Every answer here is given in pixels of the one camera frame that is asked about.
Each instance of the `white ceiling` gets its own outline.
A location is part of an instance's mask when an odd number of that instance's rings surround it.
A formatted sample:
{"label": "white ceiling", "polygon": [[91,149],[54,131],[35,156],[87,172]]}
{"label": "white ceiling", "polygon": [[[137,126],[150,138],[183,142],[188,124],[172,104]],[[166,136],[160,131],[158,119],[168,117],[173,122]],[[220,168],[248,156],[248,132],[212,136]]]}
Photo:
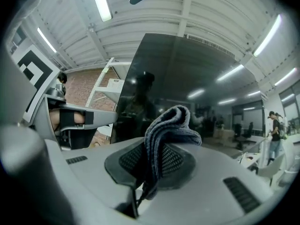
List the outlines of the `white ceiling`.
{"label": "white ceiling", "polygon": [[[299,66],[299,35],[276,0],[108,0],[113,19],[102,22],[94,0],[41,0],[22,28],[53,62],[68,71],[100,67],[107,59],[131,61],[145,33],[191,34],[213,42],[246,66],[264,92]],[[277,14],[279,30],[258,58]],[[58,51],[37,33],[37,27]]]}

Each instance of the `man with backpack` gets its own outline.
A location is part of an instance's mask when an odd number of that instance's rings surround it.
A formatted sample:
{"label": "man with backpack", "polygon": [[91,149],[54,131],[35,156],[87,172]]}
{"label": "man with backpack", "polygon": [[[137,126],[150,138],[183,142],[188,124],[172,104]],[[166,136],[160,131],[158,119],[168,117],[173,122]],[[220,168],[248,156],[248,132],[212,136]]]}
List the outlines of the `man with backpack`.
{"label": "man with backpack", "polygon": [[280,139],[281,139],[280,138],[280,128],[281,128],[281,125],[277,119],[276,114],[273,111],[271,111],[269,113],[268,118],[271,118],[273,120],[273,131],[271,132],[272,140],[270,143],[269,158],[272,157],[273,152],[275,153],[274,158],[276,158],[279,156],[279,151],[280,151]]}

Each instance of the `air vent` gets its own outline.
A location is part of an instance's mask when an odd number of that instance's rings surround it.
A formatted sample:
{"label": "air vent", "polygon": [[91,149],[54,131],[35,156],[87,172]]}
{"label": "air vent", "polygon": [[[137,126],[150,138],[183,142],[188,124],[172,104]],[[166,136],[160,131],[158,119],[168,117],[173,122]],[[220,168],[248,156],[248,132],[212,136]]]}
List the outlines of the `air vent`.
{"label": "air vent", "polygon": [[187,39],[191,39],[191,40],[197,41],[199,43],[206,44],[206,45],[208,45],[210,47],[213,47],[213,48],[215,48],[215,49],[217,49],[217,50],[225,53],[226,55],[232,57],[233,59],[235,59],[235,55],[232,52],[228,51],[227,49],[224,49],[224,48],[220,47],[217,44],[211,43],[211,42],[209,42],[207,40],[204,40],[204,39],[202,39],[200,37],[196,37],[196,36],[193,36],[193,35],[190,35],[190,34],[187,34]]}
{"label": "air vent", "polygon": [[84,161],[87,159],[88,158],[86,156],[80,156],[80,157],[73,157],[73,158],[66,159],[66,162],[68,164],[72,164],[72,163],[78,163],[78,162],[81,162],[81,161]]}
{"label": "air vent", "polygon": [[226,178],[223,180],[229,191],[240,204],[245,213],[249,213],[257,208],[260,203],[251,194],[251,192],[235,177]]}

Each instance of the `white table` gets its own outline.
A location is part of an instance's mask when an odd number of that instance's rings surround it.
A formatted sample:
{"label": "white table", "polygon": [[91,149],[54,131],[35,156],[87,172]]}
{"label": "white table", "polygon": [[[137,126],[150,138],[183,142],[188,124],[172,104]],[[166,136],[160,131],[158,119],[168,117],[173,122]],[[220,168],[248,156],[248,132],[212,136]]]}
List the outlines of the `white table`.
{"label": "white table", "polygon": [[261,153],[252,153],[252,152],[246,152],[242,156],[242,162],[240,162],[240,159],[238,159],[238,163],[240,163],[243,167],[249,168],[251,165],[257,162],[258,159],[260,159],[262,156]]}

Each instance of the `black mesh pad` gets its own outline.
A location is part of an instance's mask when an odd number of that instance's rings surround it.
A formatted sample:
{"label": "black mesh pad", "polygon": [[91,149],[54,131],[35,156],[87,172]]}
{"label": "black mesh pad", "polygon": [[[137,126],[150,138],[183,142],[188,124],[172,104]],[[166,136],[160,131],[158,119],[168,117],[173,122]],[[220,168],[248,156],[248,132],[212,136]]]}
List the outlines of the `black mesh pad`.
{"label": "black mesh pad", "polygon": [[[163,176],[158,183],[159,190],[180,188],[192,178],[196,160],[190,153],[166,144],[162,146],[160,157]],[[115,182],[138,188],[147,171],[144,144],[133,144],[111,154],[105,160],[105,168]]]}

